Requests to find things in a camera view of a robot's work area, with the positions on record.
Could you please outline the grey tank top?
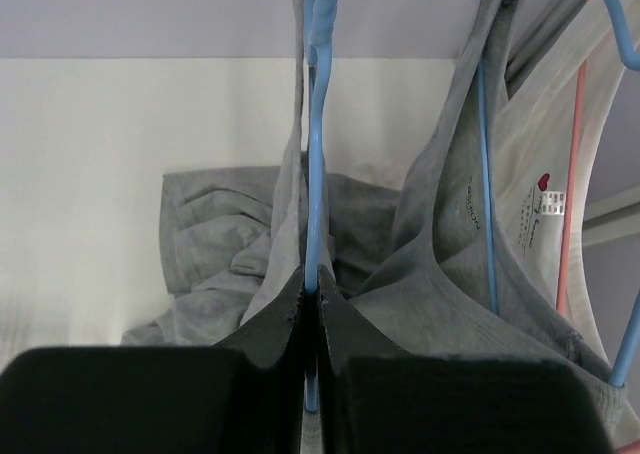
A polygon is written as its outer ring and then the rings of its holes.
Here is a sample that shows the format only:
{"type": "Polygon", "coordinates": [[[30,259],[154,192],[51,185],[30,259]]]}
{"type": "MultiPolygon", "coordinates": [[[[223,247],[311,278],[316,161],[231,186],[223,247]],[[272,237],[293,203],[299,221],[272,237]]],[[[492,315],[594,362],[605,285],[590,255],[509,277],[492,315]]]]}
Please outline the grey tank top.
{"type": "MultiPolygon", "coordinates": [[[[404,265],[438,266],[465,295],[504,322],[559,349],[571,338],[608,363],[539,293],[496,215],[492,130],[510,97],[504,81],[520,0],[481,0],[438,124],[391,190],[328,176],[332,247],[322,258],[349,301],[396,281],[404,265]],[[498,312],[490,309],[476,68],[484,61],[498,312]]],[[[280,167],[167,174],[159,244],[168,292],[161,316],[126,331],[125,345],[205,346],[248,322],[276,295],[302,252],[307,190],[301,131],[280,167]]]]}

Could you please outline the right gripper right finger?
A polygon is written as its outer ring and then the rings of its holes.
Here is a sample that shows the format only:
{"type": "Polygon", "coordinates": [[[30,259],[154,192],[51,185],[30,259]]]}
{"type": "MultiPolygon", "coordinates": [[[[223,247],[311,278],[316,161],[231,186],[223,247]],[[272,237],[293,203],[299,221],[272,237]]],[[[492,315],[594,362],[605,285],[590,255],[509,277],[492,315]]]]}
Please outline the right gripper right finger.
{"type": "Polygon", "coordinates": [[[402,266],[353,301],[327,269],[317,295],[329,453],[609,453],[625,394],[578,338],[552,349],[402,266]]]}

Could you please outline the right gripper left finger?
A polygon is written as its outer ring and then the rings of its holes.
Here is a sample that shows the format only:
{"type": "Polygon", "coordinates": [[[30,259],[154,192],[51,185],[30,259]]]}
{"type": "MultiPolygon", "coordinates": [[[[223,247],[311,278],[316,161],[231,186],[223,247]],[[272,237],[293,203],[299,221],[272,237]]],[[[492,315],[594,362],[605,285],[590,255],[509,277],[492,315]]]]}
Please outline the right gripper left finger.
{"type": "Polygon", "coordinates": [[[207,347],[51,347],[1,375],[5,453],[296,453],[303,273],[207,347]]]}

